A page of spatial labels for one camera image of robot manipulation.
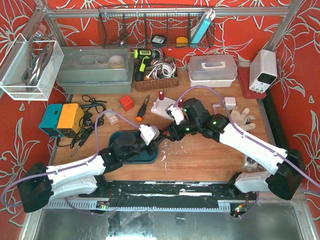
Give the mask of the red spring two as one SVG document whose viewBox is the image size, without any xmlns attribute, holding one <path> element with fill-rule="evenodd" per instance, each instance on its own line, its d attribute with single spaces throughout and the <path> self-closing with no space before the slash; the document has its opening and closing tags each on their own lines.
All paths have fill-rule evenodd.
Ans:
<svg viewBox="0 0 320 240">
<path fill-rule="evenodd" d="M 178 102 L 178 107 L 181 108 L 183 106 L 184 100 L 180 99 Z"/>
</svg>

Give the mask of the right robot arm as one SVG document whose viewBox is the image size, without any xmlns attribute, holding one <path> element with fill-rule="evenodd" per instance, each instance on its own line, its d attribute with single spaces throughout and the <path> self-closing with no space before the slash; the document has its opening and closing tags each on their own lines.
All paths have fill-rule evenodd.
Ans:
<svg viewBox="0 0 320 240">
<path fill-rule="evenodd" d="M 201 134 L 240 151 L 264 168 L 260 172 L 233 175 L 231 182 L 238 191 L 269 191 L 283 200 L 291 200 L 300 187 L 305 165 L 298 150 L 271 145 L 244 131 L 228 117 L 220 113 L 211 115 L 196 98 L 186 100 L 182 108 L 172 104 L 166 112 L 174 118 L 167 129 L 173 141 L 187 134 Z"/>
</svg>

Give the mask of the orange black ratchet screwdriver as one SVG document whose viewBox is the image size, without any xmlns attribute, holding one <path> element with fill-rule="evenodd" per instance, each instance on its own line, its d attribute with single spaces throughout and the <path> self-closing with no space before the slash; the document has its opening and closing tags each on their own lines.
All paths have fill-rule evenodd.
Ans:
<svg viewBox="0 0 320 240">
<path fill-rule="evenodd" d="M 141 122 L 145 116 L 146 110 L 147 110 L 147 105 L 150 100 L 150 95 L 147 95 L 146 98 L 144 99 L 144 102 L 142 103 L 137 115 L 136 115 L 136 121 Z"/>
</svg>

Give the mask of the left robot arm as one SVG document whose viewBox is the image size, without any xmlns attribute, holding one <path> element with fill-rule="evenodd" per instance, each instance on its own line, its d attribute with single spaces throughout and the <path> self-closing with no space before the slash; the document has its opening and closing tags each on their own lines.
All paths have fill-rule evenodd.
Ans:
<svg viewBox="0 0 320 240">
<path fill-rule="evenodd" d="M 100 187 L 100 176 L 121 168 L 143 152 L 153 155 L 166 138 L 164 133 L 159 130 L 146 143 L 141 131 L 127 130 L 108 147 L 85 159 L 62 165 L 34 164 L 17 185 L 24 212 L 40 210 L 54 199 L 96 192 Z"/>
</svg>

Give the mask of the red spring one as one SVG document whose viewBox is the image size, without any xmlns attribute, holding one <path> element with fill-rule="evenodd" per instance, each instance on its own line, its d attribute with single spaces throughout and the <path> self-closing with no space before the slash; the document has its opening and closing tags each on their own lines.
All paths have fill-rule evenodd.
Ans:
<svg viewBox="0 0 320 240">
<path fill-rule="evenodd" d="M 163 101 L 164 98 L 165 98 L 164 92 L 163 92 L 163 91 L 160 91 L 160 92 L 158 93 L 158 99 L 159 99 L 160 101 Z"/>
</svg>

